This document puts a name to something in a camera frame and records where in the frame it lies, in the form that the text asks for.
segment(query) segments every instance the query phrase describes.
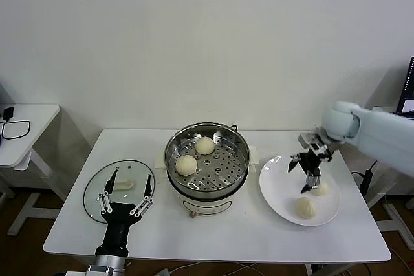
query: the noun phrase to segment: small white desk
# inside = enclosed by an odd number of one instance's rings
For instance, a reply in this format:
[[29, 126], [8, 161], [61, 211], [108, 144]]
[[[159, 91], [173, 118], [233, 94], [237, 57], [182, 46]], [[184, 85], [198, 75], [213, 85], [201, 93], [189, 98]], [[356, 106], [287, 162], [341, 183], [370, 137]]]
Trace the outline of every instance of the small white desk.
[[[327, 165], [342, 191], [342, 205], [332, 222], [314, 228], [298, 226], [267, 205], [258, 183], [261, 166], [275, 155], [301, 150], [299, 132], [295, 131], [241, 131], [248, 144], [257, 148], [257, 172], [248, 175], [237, 202], [229, 210], [210, 217], [190, 218], [178, 203], [165, 171], [154, 169], [157, 155], [174, 132], [102, 131], [43, 249], [49, 253], [93, 256], [102, 243], [106, 225], [90, 219], [84, 211], [85, 187], [105, 165], [137, 159], [153, 169], [157, 186], [153, 207], [129, 231], [132, 259], [349, 264], [391, 258], [340, 153]], [[323, 270], [317, 275], [333, 275], [326, 270], [320, 273]]]
[[[52, 170], [50, 167], [43, 161], [37, 152], [32, 148], [34, 143], [38, 140], [43, 131], [49, 126], [54, 117], [59, 113], [58, 105], [0, 105], [0, 112], [3, 112], [3, 109], [6, 107], [14, 107], [14, 115], [11, 121], [30, 121], [30, 132], [22, 138], [15, 140], [1, 140], [0, 144], [0, 167], [12, 168], [21, 163], [22, 160], [27, 158], [35, 163], [35, 165], [41, 171], [41, 178], [46, 182], [49, 187], [65, 200], [66, 195], [63, 191], [49, 178], [52, 175]], [[10, 133], [13, 132], [15, 125], [7, 125], [10, 128]], [[4, 202], [6, 196], [12, 198], [14, 193], [7, 188], [5, 184], [2, 184], [0, 181], [0, 192], [2, 196], [0, 201]], [[17, 235], [21, 226], [24, 224], [26, 218], [56, 218], [59, 212], [58, 209], [42, 209], [42, 208], [32, 208], [36, 203], [36, 200], [39, 197], [39, 193], [33, 193], [27, 200], [26, 204], [23, 206], [20, 214], [17, 216], [15, 222], [10, 227], [8, 231], [9, 235]]]

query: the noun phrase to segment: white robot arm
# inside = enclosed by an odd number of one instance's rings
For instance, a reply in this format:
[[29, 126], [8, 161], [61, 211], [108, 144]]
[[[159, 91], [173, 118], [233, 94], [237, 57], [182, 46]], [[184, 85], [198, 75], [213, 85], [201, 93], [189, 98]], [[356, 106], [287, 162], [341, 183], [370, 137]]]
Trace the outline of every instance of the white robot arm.
[[362, 153], [414, 176], [414, 120], [339, 101], [324, 112], [322, 127], [333, 142], [354, 145]]
[[339, 101], [324, 112], [321, 125], [313, 133], [300, 134], [298, 140], [308, 151], [293, 155], [289, 165], [291, 171], [299, 163], [307, 175], [301, 193], [318, 187], [320, 163], [329, 162], [344, 143], [414, 177], [414, 120]]

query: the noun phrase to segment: white plate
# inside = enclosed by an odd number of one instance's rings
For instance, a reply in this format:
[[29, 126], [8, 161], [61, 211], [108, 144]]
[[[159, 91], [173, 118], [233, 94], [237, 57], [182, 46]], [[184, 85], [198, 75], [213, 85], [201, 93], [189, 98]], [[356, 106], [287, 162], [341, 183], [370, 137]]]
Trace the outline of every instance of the white plate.
[[[289, 162], [290, 156], [276, 156], [263, 166], [259, 183], [267, 203], [283, 218], [301, 226], [320, 226], [331, 221], [341, 206], [341, 192], [334, 178], [321, 165], [321, 182], [330, 185], [331, 194], [316, 196], [306, 192], [301, 195], [306, 175], [299, 164], [288, 173]], [[310, 198], [315, 202], [318, 212], [312, 219], [303, 219], [296, 214], [296, 201], [301, 197]]]

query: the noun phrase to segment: glass lid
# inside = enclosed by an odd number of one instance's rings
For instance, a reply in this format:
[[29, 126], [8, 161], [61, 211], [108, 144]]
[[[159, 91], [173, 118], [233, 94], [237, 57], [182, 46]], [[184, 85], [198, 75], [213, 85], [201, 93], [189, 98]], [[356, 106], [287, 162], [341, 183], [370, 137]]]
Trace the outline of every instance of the glass lid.
[[113, 162], [98, 171], [89, 181], [83, 193], [83, 206], [86, 213], [95, 221], [106, 223], [101, 216], [98, 199], [100, 193], [107, 191], [112, 182], [111, 202], [138, 205], [145, 196], [151, 198], [155, 190], [155, 178], [152, 170], [136, 160]]

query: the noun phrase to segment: stainless steel steamer basket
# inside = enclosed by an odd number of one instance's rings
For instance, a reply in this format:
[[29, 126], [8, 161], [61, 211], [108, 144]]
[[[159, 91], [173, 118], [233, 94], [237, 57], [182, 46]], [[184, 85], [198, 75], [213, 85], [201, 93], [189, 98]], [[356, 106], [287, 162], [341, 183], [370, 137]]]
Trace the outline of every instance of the stainless steel steamer basket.
[[[169, 140], [164, 161], [169, 181], [179, 193], [208, 202], [228, 197], [243, 185], [250, 153], [237, 126], [232, 127], [197, 123], [181, 129]], [[197, 140], [204, 136], [210, 137], [215, 144], [209, 155], [201, 155], [195, 150]], [[184, 155], [192, 155], [197, 160], [197, 171], [191, 176], [181, 176], [175, 170], [177, 159]]]

